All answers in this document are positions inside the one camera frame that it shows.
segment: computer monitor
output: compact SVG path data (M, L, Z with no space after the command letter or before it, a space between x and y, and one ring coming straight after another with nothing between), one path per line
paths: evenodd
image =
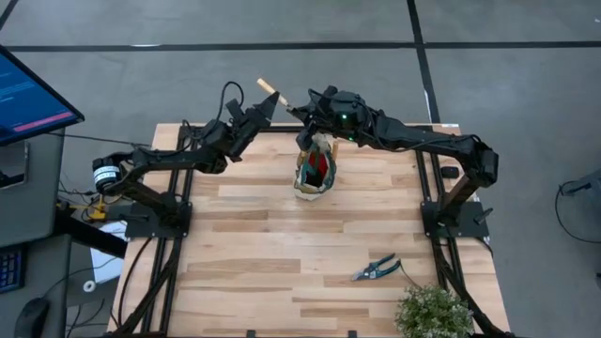
M84 116L0 45L0 188L26 181L28 138Z

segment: monitor screen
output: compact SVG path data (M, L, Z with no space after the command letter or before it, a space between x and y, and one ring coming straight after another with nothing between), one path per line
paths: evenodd
M0 52L0 146L83 120L6 49Z

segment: white paper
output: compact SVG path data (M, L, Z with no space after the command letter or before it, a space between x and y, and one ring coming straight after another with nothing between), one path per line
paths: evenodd
M122 222L103 225L100 230L105 233L113 234L113 236L125 239L125 224ZM100 267L110 259L114 258L113 256L107 253L102 253L96 249L90 248L90 253L92 254L92 266L94 268ZM123 270L123 259L113 259L113 261L104 267L100 269L94 269L94 280L96 284L102 284L119 277L121 275L121 270Z

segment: roll of tape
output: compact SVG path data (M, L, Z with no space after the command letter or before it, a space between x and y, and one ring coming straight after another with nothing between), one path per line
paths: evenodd
M85 292L94 292L96 290L96 283L94 281L87 281L84 283Z

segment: keyboard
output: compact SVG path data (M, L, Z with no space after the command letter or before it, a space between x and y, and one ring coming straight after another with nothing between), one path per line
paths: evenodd
M0 248L0 294L20 289L25 284L25 247Z

